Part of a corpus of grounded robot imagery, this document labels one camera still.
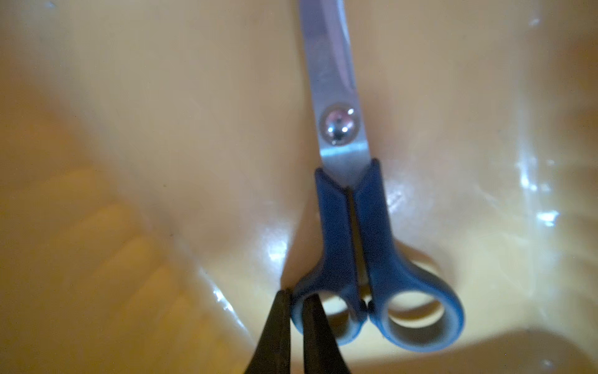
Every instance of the metal blade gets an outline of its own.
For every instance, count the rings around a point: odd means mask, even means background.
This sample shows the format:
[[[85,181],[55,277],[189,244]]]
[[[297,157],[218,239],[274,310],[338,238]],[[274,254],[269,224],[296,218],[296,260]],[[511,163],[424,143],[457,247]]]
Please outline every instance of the metal blade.
[[[370,165],[342,0],[300,0],[320,157],[326,173],[354,187]]]

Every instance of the yellow plastic surface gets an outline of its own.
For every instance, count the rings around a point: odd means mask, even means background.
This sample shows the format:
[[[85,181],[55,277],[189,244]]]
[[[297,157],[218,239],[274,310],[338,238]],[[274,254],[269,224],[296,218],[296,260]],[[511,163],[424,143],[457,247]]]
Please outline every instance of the yellow plastic surface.
[[[351,370],[597,373],[598,2],[346,11],[394,234],[467,317],[426,355],[368,323]],[[6,0],[0,35],[0,372],[242,372],[322,248],[295,2]]]

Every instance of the scissor handle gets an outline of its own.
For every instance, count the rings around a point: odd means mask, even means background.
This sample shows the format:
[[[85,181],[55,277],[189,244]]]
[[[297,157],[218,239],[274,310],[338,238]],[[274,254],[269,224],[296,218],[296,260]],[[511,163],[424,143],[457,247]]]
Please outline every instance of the scissor handle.
[[[432,352],[452,344],[463,330],[465,313],[459,298],[442,279],[412,264],[395,249],[386,206],[380,162],[372,160],[353,191],[372,300],[370,319],[389,341],[416,352]],[[389,303],[406,291],[426,293],[439,301],[444,314],[426,327],[404,327],[389,318]]]
[[[291,297],[291,319],[303,333],[303,302],[323,291],[340,296],[347,304],[348,319],[331,328],[338,344],[342,345],[357,337],[368,314],[359,297],[348,197],[322,169],[316,170],[315,179],[324,253],[316,267],[295,286]]]

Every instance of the scissors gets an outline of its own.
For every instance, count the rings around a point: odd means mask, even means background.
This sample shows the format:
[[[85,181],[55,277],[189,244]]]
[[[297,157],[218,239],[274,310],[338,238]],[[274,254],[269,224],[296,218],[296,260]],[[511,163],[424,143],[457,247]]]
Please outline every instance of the scissors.
[[[443,349],[463,330],[463,306],[442,279],[412,264],[395,248],[380,162],[371,158],[365,134],[343,0],[300,0],[299,6],[322,159],[315,180],[324,253],[293,289],[293,323],[303,333],[304,302],[327,292],[340,296],[347,305],[346,322],[333,328],[339,345],[354,340],[369,316],[395,345],[417,352]],[[358,227],[371,290],[367,305],[359,293],[352,219]],[[407,291],[434,297],[444,307],[442,317],[419,328],[394,322],[389,303]]]

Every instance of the blue handle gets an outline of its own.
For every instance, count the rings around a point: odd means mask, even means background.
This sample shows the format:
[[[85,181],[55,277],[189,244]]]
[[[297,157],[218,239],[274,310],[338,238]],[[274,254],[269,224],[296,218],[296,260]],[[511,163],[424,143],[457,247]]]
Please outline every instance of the blue handle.
[[[463,330],[465,313],[459,298],[439,277],[415,266],[395,249],[386,207],[380,162],[372,164],[355,191],[355,211],[370,280],[370,319],[389,341],[416,352],[432,352],[452,344]],[[401,326],[388,316],[398,293],[420,291],[443,304],[444,314],[420,328]]]
[[[295,286],[291,318],[297,330],[303,333],[301,312],[305,299],[321,291],[340,296],[347,304],[348,320],[342,326],[331,327],[338,344],[342,345],[357,337],[367,320],[367,309],[359,297],[347,195],[322,169],[316,170],[315,178],[324,253],[316,267]]]

